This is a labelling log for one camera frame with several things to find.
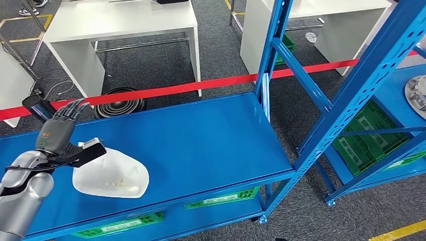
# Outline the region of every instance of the robotic hand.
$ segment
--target robotic hand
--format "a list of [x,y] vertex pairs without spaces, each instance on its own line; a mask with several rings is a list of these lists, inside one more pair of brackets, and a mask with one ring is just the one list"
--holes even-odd
[[83,99],[60,108],[44,123],[35,151],[20,154],[0,183],[0,240],[21,240],[43,199],[53,188],[52,173],[61,166],[81,167],[107,151],[98,138],[78,147],[69,142],[75,122],[88,106]]

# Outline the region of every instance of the shoe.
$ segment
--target shoe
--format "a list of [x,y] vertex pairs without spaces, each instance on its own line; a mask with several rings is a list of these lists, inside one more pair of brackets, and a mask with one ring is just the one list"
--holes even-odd
[[[31,13],[29,12],[29,11],[27,11],[26,9],[21,9],[21,10],[19,10],[19,15],[21,15],[21,16],[31,16]],[[38,14],[40,14],[39,13],[39,11],[36,9],[36,8],[33,8],[33,13],[35,14],[35,15],[38,15]]]
[[34,3],[36,4],[36,7],[41,8],[42,6],[44,6],[46,3],[48,2],[48,0],[39,0],[39,1],[34,1]]

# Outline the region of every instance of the white desk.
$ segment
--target white desk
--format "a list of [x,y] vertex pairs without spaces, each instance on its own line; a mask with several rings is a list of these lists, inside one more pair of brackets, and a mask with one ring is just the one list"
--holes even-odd
[[177,32],[188,33],[192,68],[195,80],[200,81],[197,20],[191,2],[166,4],[158,13],[150,13],[145,1],[65,2],[43,41],[83,96],[88,97],[101,94],[105,74],[92,41]]
[[[240,55],[250,74],[257,73],[274,0],[247,0]],[[315,47],[329,62],[355,58],[376,23],[391,5],[387,0],[301,0],[289,21],[324,18]],[[337,71],[344,75],[348,67]]]
[[[0,109],[21,106],[22,100],[31,94],[34,84],[33,78],[25,69],[6,53],[0,46],[0,73],[2,73],[2,87],[0,88]],[[5,122],[16,127],[20,117],[7,119]]]

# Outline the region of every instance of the red rope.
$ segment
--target red rope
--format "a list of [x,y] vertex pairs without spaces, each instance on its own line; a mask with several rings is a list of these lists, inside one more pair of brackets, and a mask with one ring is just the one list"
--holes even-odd
[[[416,54],[414,51],[409,53],[409,55],[414,55],[414,54]],[[354,66],[357,62],[358,62],[358,59],[351,59],[351,60],[345,60],[345,61],[339,61],[339,62],[333,62],[333,63],[316,64],[316,65],[305,66],[304,70],[307,73],[321,72],[321,71],[332,70],[336,68]],[[291,72],[290,69],[276,70],[272,73],[272,79],[288,77],[292,75],[293,73]],[[190,91],[195,91],[198,89],[218,88],[218,87],[234,85],[234,84],[249,83],[249,82],[255,81],[256,77],[257,77],[257,74],[247,74],[247,75],[227,77],[227,78],[204,80],[202,82],[180,84],[180,85],[175,85],[170,87],[144,89],[144,90],[138,90],[133,92],[100,95],[100,96],[88,97],[85,99],[85,102],[90,102],[91,105],[99,105],[99,104],[107,104],[107,103],[116,102],[116,101],[126,101],[126,100],[139,99],[139,98],[151,98],[151,97],[157,97],[157,96],[163,96],[163,95],[169,95],[169,94],[190,92]],[[59,109],[60,107],[66,105],[70,101],[73,101],[73,99],[53,102],[52,105],[56,109]],[[3,121],[5,119],[15,118],[15,117],[26,116],[29,114],[30,113],[28,112],[28,110],[25,109],[23,106],[2,109],[0,110],[0,121]]]

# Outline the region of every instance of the green plastic crate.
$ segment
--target green plastic crate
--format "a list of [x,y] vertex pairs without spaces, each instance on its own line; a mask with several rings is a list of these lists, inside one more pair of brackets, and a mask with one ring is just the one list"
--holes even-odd
[[416,160],[418,160],[418,159],[420,159],[422,157],[425,157],[425,156],[426,156],[426,151],[419,152],[417,154],[409,156],[408,158],[396,161],[392,165],[388,166],[386,168],[386,170],[408,165],[408,164],[412,163],[413,161],[416,161]]
[[207,207],[207,206],[218,205],[218,204],[229,203],[229,202],[248,200],[248,199],[254,198],[258,191],[259,191],[259,187],[253,187],[241,192],[231,193],[231,194],[220,196],[220,197],[210,198],[203,201],[186,204],[185,208],[193,209],[193,208]]
[[[370,100],[348,124],[344,132],[396,127],[397,125],[377,104]],[[356,177],[407,141],[408,137],[403,133],[346,136],[338,137],[333,142],[333,147]],[[391,165],[388,169],[407,165],[425,155],[426,152],[411,155],[395,162],[395,165]]]
[[73,233],[72,235],[82,238],[99,237],[119,231],[129,230],[136,227],[146,226],[163,221],[163,213],[155,212],[138,218],[132,218],[120,222],[114,222],[100,227],[87,229],[84,231]]
[[[290,52],[293,53],[294,49],[296,48],[296,45],[291,41],[291,39],[287,35],[284,34],[282,42],[287,47],[287,49],[289,49]],[[275,61],[275,65],[281,64],[284,64],[284,60],[281,58],[281,56],[278,55],[277,60]]]

